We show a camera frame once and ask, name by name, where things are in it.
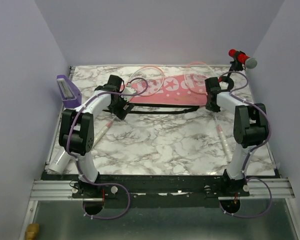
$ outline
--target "white wall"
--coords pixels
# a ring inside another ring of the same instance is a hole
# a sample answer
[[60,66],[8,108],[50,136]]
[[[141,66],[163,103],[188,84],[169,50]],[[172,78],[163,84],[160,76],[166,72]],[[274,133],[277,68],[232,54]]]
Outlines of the white wall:
[[35,0],[71,65],[229,64],[252,55],[284,0]]
[[33,0],[0,0],[0,239],[19,237],[61,107],[67,63]]
[[273,135],[270,146],[280,173],[289,177],[300,211],[300,0],[286,0],[249,71],[257,102],[266,104]]

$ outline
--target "purple object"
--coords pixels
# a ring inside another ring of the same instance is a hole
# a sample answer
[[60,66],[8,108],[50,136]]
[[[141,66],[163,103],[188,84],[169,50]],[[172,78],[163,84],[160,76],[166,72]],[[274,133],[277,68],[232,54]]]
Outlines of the purple object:
[[66,75],[56,76],[63,105],[66,109],[79,107],[82,102],[81,92]]

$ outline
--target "black metal frame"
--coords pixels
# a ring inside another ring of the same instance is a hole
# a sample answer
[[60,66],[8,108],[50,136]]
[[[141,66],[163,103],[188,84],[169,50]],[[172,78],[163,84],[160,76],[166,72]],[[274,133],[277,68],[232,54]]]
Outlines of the black metal frame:
[[[280,178],[277,169],[275,176],[259,178]],[[131,208],[218,208],[218,197],[224,197],[221,191],[222,175],[119,175],[100,174],[97,183],[117,183],[124,185],[131,196]],[[74,181],[78,189],[73,193],[75,199],[102,198],[101,188],[85,182],[78,182],[77,174],[57,175],[43,172],[44,181]],[[105,208],[121,209],[127,206],[127,194],[118,187],[117,193],[111,192],[112,185],[103,187],[106,194]],[[248,192],[239,191],[239,196],[249,196]]]

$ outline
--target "marble surface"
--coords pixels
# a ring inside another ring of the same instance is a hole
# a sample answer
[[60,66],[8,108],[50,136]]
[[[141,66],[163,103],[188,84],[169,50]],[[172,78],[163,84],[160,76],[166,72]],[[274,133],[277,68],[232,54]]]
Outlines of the marble surface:
[[[140,66],[78,66],[73,82],[88,99],[96,86],[108,81],[109,75],[118,75],[127,81]],[[160,66],[165,76],[184,74],[184,66]],[[228,67],[213,67],[217,76]],[[232,75],[235,87],[245,84],[241,75]],[[252,100],[249,87],[236,93]],[[135,107],[134,110],[168,111],[166,108]],[[95,134],[112,116],[102,112],[94,122]],[[234,116],[224,109],[217,113],[228,144],[234,151]],[[60,149],[54,144],[51,159]],[[227,159],[216,130],[214,114],[204,107],[195,112],[178,115],[128,114],[124,121],[116,120],[106,135],[92,150],[93,161],[101,174],[132,175],[221,175]],[[274,175],[267,146],[258,149],[248,167],[248,175]],[[64,174],[77,174],[71,161]]]

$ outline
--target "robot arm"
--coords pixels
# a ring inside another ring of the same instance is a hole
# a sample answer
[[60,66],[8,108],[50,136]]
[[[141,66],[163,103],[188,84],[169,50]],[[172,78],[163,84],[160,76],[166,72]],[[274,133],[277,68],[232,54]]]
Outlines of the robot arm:
[[[233,86],[231,78],[223,79],[227,79],[229,85]],[[251,152],[251,149],[261,144],[268,136],[267,120],[253,106],[233,98],[230,95],[230,89],[222,90],[217,77],[206,79],[205,87],[207,91],[206,109],[220,112],[220,108],[224,108],[234,114],[233,136],[236,147],[224,176],[227,182],[242,182],[254,153],[254,151]],[[255,105],[266,112],[264,104],[256,103]]]
[[[80,171],[91,182],[95,182],[99,174],[98,170],[95,168],[90,152],[94,145],[95,138],[94,120],[105,108],[108,108],[111,113],[123,120],[134,107],[134,104],[130,104],[126,107],[132,96],[120,96],[104,93],[120,93],[122,82],[123,80],[120,77],[110,75],[108,83],[104,86],[98,86],[93,95],[84,104],[75,109],[65,109],[62,112],[59,144],[66,150],[74,118],[84,107],[84,110],[81,111],[70,136],[69,150],[73,154],[77,155],[77,164],[80,167]],[[126,86],[122,92],[122,94],[128,95],[133,95],[135,93],[136,91],[128,86]],[[79,179],[85,182],[85,179],[81,175],[79,176]]]

